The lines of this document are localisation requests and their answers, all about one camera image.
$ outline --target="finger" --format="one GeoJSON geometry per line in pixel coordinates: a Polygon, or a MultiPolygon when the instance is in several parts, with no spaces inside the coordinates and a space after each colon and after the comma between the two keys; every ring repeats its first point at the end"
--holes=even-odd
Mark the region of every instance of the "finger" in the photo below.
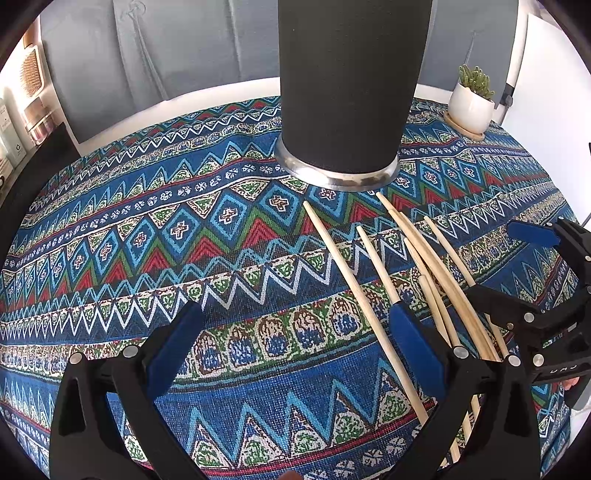
{"type": "Polygon", "coordinates": [[[303,480],[301,475],[295,470],[288,470],[282,473],[277,480],[303,480]]]}

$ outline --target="white panel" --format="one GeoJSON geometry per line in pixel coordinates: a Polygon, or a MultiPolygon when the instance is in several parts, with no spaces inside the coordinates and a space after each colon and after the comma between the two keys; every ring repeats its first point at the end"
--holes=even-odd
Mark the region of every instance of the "white panel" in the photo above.
{"type": "Polygon", "coordinates": [[[567,36],[533,15],[503,128],[544,167],[584,221],[591,212],[591,74],[567,36]]]}

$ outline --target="patterned tablecloth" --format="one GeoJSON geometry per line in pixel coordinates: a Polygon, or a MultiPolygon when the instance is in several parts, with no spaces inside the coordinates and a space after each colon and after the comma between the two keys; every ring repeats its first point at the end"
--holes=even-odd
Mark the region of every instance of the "patterned tablecloth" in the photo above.
{"type": "MultiPolygon", "coordinates": [[[[413,102],[400,175],[381,192],[431,239],[422,217],[435,218],[478,282],[544,309],[568,298],[577,280],[557,254],[505,232],[511,218],[572,219],[563,196],[502,128],[474,143],[442,121],[444,108],[413,102]]],[[[417,434],[303,200],[384,323],[388,299],[355,226],[371,234],[404,301],[431,322],[417,269],[375,192],[316,188],[281,169],[280,112],[278,98],[265,98],[144,129],[62,170],[31,205],[2,270],[0,411],[45,473],[70,354],[116,355],[187,299],[203,306],[208,328],[157,406],[208,476],[270,480],[294,468],[306,480],[369,478],[417,434]]],[[[568,443],[569,410],[559,385],[532,393],[546,470],[568,443]]],[[[110,401],[132,457],[145,462],[110,401]]]]}

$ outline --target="blue clamp pad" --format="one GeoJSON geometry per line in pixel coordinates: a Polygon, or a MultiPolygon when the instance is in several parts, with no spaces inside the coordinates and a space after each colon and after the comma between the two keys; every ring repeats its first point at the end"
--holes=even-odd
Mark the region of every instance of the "blue clamp pad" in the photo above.
{"type": "Polygon", "coordinates": [[[189,350],[203,330],[204,319],[201,307],[188,301],[170,325],[161,327],[170,330],[146,368],[148,398],[155,400],[168,392],[189,350]]]}
{"type": "Polygon", "coordinates": [[[560,238],[554,233],[554,229],[519,220],[507,223],[507,235],[516,240],[546,248],[557,247],[560,243],[560,238]]]}
{"type": "Polygon", "coordinates": [[[390,307],[390,332],[404,358],[425,394],[442,401],[447,392],[445,369],[417,324],[420,325],[420,321],[403,302],[399,301],[390,307]]]}

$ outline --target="clamp jaw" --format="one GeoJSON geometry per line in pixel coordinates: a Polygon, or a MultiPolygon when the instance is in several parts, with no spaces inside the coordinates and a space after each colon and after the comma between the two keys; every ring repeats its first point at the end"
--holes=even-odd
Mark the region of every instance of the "clamp jaw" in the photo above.
{"type": "Polygon", "coordinates": [[[160,416],[154,400],[164,395],[203,329],[203,313],[188,302],[170,325],[159,327],[141,347],[116,357],[69,360],[51,422],[49,468],[57,480],[206,480],[160,416]],[[107,402],[117,393],[154,471],[135,463],[121,439],[107,402]]]}
{"type": "MultiPolygon", "coordinates": [[[[516,356],[503,363],[451,349],[402,304],[392,306],[391,329],[423,390],[439,404],[404,456],[385,474],[392,480],[538,480],[540,441],[530,384],[516,356]],[[439,469],[474,394],[485,396],[460,461],[439,469]]],[[[188,302],[173,322],[141,347],[88,360],[74,353],[64,372],[51,424],[50,474],[56,480],[206,480],[154,406],[165,394],[203,328],[200,307],[188,302]],[[121,399],[150,470],[129,456],[106,394],[121,399]]]]}
{"type": "Polygon", "coordinates": [[[530,302],[474,285],[466,295],[474,308],[495,325],[511,330],[532,384],[581,377],[565,393],[566,404],[580,409],[591,394],[591,232],[558,218],[545,226],[512,220],[511,238],[554,248],[579,278],[573,296],[542,312],[530,302]]]}
{"type": "Polygon", "coordinates": [[[423,391],[438,396],[435,411],[388,480],[539,479],[535,407],[519,358],[484,361],[463,346],[450,348],[402,302],[392,305],[389,326],[423,391]],[[439,469],[475,394],[484,395],[484,402],[462,457],[439,469]]]}

